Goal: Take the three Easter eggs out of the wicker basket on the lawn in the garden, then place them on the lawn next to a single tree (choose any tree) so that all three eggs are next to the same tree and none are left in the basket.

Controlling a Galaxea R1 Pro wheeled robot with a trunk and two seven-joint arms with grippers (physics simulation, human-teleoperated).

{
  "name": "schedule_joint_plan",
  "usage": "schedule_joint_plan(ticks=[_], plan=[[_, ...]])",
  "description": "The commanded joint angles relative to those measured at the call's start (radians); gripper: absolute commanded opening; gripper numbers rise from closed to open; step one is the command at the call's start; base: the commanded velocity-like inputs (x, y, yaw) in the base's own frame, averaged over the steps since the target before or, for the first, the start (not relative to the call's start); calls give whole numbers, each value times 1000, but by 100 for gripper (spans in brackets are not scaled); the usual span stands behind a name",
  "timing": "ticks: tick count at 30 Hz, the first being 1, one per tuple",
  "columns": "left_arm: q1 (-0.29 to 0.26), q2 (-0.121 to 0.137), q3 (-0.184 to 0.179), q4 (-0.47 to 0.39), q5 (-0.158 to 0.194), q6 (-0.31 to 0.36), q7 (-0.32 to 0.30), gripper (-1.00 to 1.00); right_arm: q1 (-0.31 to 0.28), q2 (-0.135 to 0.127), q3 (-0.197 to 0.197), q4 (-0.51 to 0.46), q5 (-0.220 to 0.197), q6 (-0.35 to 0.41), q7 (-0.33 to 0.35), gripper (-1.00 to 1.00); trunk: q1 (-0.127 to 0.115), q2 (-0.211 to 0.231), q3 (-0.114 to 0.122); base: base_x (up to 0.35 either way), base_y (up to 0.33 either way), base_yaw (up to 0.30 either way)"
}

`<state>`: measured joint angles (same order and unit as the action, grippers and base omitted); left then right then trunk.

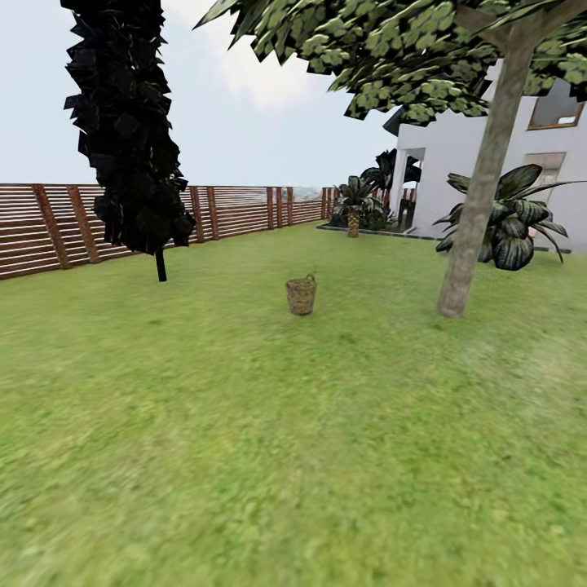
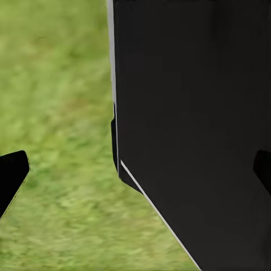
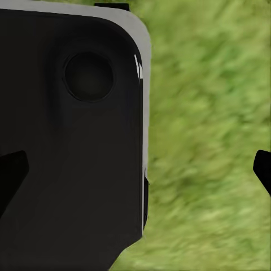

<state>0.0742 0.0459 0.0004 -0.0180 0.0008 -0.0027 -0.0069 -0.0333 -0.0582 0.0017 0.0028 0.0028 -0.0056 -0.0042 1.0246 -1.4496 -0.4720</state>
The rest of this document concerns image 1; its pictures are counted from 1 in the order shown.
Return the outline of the wicker basket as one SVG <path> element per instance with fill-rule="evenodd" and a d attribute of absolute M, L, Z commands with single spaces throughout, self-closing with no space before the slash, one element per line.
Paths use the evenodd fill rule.
<path fill-rule="evenodd" d="M 289 304 L 289 312 L 295 316 L 308 316 L 312 313 L 314 301 L 316 299 L 317 283 L 315 281 L 305 282 L 304 286 L 289 280 L 285 284 L 287 299 Z M 307 302 L 307 307 L 302 308 L 302 302 Z"/>

